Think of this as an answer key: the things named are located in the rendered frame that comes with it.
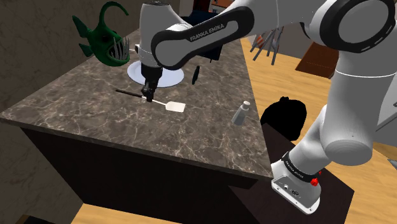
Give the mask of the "grey metal leg stool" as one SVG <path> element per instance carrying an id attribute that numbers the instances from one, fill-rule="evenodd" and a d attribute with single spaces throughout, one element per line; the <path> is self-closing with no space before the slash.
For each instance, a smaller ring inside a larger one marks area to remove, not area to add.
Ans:
<path id="1" fill-rule="evenodd" d="M 279 42 L 283 30 L 284 27 L 278 27 L 274 30 L 271 30 L 265 39 L 263 38 L 265 33 L 257 34 L 254 36 L 253 42 L 251 44 L 250 52 L 253 52 L 255 48 L 259 48 L 259 50 L 256 53 L 256 55 L 253 57 L 253 61 L 255 61 L 258 58 L 259 54 L 261 54 L 261 51 L 265 48 L 266 45 L 268 45 L 267 57 L 270 55 L 270 51 L 273 50 L 271 65 L 273 66 L 275 64 L 275 59 L 279 51 Z"/>

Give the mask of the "dark robot stand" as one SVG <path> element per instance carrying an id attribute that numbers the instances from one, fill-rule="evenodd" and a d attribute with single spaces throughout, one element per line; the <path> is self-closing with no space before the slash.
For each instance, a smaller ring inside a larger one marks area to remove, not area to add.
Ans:
<path id="1" fill-rule="evenodd" d="M 344 224 L 354 190 L 327 169 L 319 178 L 319 207 L 306 215 L 271 187 L 271 180 L 258 180 L 251 188 L 231 187 L 231 191 L 253 215 L 248 224 Z"/>

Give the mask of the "brown wooden cabinet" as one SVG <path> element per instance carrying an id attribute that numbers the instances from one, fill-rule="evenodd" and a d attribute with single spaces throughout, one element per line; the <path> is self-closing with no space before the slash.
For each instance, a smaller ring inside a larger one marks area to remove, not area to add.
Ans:
<path id="1" fill-rule="evenodd" d="M 338 51 L 313 42 L 295 70 L 330 79 L 338 61 Z"/>

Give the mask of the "green anglerfish figure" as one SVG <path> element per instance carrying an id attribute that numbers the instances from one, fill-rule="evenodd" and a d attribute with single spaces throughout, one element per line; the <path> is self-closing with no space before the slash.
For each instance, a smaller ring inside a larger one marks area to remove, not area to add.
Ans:
<path id="1" fill-rule="evenodd" d="M 86 57 L 95 55 L 103 64 L 111 67 L 119 67 L 130 60 L 129 39 L 122 38 L 115 31 L 111 30 L 104 21 L 106 10 L 116 6 L 121 9 L 126 16 L 127 10 L 119 3 L 114 1 L 106 2 L 99 13 L 99 22 L 94 30 L 89 29 L 78 17 L 72 16 L 73 22 L 81 38 L 86 38 L 89 45 L 79 44 Z"/>

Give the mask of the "white round plate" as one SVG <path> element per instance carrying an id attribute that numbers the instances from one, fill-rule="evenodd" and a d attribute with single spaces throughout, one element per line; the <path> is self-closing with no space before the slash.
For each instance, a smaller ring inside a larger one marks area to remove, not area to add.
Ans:
<path id="1" fill-rule="evenodd" d="M 129 65 L 127 69 L 127 74 L 131 80 L 134 82 L 144 85 L 145 78 L 141 74 L 141 61 L 135 61 Z M 185 74 L 182 69 L 171 71 L 168 69 L 163 69 L 162 76 L 158 81 L 159 88 L 167 88 L 175 86 L 183 81 Z"/>

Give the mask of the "black handled white spatula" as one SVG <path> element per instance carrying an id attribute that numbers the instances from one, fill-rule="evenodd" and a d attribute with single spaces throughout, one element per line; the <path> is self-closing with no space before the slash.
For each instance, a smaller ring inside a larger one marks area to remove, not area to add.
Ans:
<path id="1" fill-rule="evenodd" d="M 116 89 L 115 91 L 119 92 L 119 93 L 131 95 L 131 96 L 134 96 L 134 97 L 139 97 L 139 98 L 146 99 L 146 97 L 143 96 L 143 95 L 135 94 L 135 93 L 128 92 L 128 91 L 125 91 L 125 90 Z M 160 101 L 157 101 L 157 100 L 153 99 L 152 102 L 155 102 L 155 103 L 158 103 L 158 104 L 161 104 L 161 105 L 165 106 L 165 109 L 167 111 L 173 111 L 173 112 L 179 112 L 179 113 L 182 113 L 185 110 L 185 106 L 186 106 L 185 103 L 174 102 L 174 101 L 169 101 L 167 103 L 163 103 L 163 102 L 160 102 Z"/>

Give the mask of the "grey shaker bottle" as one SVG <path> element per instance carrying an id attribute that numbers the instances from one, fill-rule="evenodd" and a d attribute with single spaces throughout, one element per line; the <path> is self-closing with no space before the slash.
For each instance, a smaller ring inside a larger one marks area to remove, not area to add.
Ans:
<path id="1" fill-rule="evenodd" d="M 235 125 L 242 125 L 244 123 L 244 119 L 246 117 L 246 113 L 249 111 L 250 102 L 244 101 L 234 114 L 232 118 L 232 123 Z"/>

